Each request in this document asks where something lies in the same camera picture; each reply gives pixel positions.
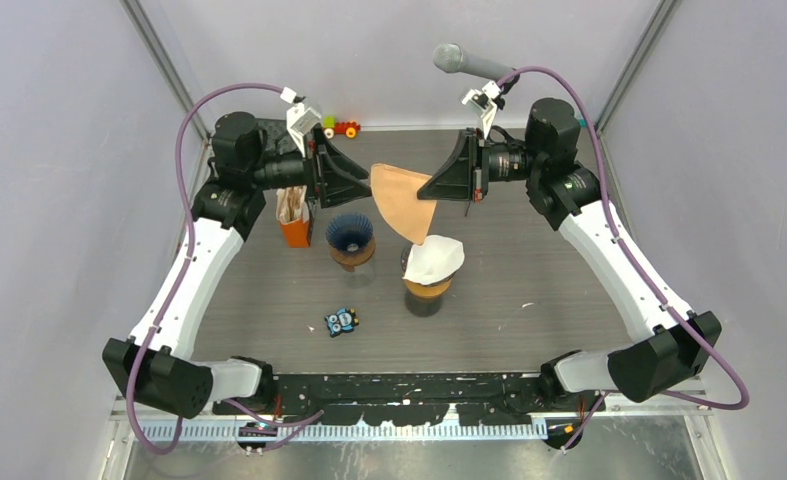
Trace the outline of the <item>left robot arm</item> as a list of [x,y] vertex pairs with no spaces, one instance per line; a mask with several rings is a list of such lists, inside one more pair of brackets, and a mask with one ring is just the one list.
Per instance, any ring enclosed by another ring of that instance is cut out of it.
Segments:
[[275,403],[270,364],[248,357],[194,363],[195,338],[223,274],[248,239],[269,190],[302,187],[321,208],[367,198],[368,171],[326,136],[246,112],[219,118],[210,176],[195,194],[192,227],[146,314],[125,340],[111,338],[102,359],[123,397],[193,419],[211,402],[238,401],[262,414]]

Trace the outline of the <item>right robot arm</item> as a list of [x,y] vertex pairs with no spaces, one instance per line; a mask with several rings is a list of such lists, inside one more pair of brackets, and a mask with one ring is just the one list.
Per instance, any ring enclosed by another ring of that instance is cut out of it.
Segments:
[[600,181],[576,159],[581,126],[564,100],[533,103],[521,139],[467,128],[449,159],[422,186],[420,200],[480,201],[492,182],[523,181],[535,210],[587,262],[616,306],[631,345],[611,351],[573,351],[541,366],[543,403],[565,410],[580,392],[617,391],[641,403],[702,372],[709,345],[722,332],[710,311],[698,314],[675,295],[658,298],[664,284],[601,197]]

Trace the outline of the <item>brown paper coffee filter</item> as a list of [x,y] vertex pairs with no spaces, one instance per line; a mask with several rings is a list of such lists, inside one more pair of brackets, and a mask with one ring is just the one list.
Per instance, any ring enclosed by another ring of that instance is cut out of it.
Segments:
[[370,169],[370,188],[383,220],[415,245],[424,243],[433,221],[436,200],[420,200],[418,191],[430,176],[384,163]]

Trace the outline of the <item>white paper coffee filter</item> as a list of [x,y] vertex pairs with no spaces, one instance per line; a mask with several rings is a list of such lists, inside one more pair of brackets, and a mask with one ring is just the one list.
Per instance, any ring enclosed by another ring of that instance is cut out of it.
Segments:
[[420,245],[412,245],[406,256],[403,279],[419,285],[437,284],[454,275],[465,261],[462,241],[428,235]]

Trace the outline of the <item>orange coffee filter bag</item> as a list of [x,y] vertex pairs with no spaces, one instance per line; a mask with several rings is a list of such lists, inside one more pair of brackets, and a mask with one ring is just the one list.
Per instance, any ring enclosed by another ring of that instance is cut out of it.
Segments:
[[283,238],[290,248],[311,246],[312,216],[306,193],[305,186],[276,190],[276,219]]

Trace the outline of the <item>dark glass carafe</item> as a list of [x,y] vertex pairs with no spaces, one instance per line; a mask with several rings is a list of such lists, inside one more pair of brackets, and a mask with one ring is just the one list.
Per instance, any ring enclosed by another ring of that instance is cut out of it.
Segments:
[[440,311],[443,306],[443,297],[423,298],[413,295],[405,296],[406,308],[416,317],[430,317]]

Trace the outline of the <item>blue ribbed dripper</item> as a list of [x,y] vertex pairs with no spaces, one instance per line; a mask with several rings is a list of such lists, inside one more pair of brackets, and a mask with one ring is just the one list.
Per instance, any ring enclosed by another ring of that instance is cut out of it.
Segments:
[[325,231],[328,245],[336,251],[354,254],[364,250],[374,238],[370,219],[361,213],[342,213],[328,223]]

